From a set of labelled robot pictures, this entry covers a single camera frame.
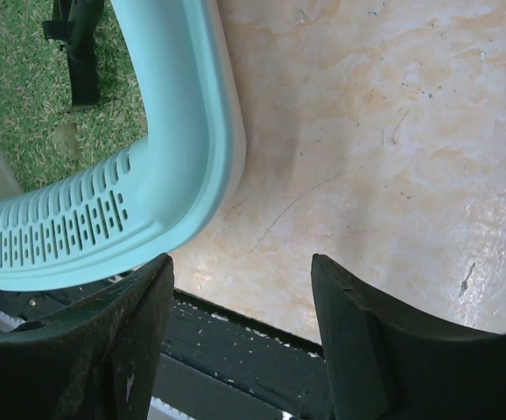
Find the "black slotted litter scoop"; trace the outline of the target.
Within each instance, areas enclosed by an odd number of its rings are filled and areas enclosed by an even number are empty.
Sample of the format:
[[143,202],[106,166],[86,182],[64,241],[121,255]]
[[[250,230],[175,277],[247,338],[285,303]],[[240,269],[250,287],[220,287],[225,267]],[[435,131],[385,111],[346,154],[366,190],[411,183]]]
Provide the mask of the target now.
[[103,0],[54,0],[52,19],[42,23],[45,39],[65,47],[72,94],[68,113],[91,109],[101,100],[94,34],[103,10]]

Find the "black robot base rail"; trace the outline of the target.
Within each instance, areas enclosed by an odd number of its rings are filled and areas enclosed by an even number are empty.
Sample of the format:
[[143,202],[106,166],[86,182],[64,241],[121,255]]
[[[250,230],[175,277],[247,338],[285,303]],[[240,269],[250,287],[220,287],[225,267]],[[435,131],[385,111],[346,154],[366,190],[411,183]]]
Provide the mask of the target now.
[[336,415],[321,345],[176,289],[148,403],[114,417]]

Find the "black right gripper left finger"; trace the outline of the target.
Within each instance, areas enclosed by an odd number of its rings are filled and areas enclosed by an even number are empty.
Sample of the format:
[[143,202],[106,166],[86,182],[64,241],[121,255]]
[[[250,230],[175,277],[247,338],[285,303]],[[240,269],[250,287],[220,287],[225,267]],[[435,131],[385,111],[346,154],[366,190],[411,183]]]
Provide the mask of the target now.
[[162,254],[60,311],[0,332],[0,419],[145,419],[172,308]]

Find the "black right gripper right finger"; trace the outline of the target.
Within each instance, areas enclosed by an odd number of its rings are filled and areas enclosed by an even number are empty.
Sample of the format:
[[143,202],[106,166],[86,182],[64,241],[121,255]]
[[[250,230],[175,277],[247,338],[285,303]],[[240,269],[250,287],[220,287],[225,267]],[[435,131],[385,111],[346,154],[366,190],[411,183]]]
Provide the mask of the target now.
[[314,255],[313,300],[339,419],[506,419],[506,333],[459,325]]

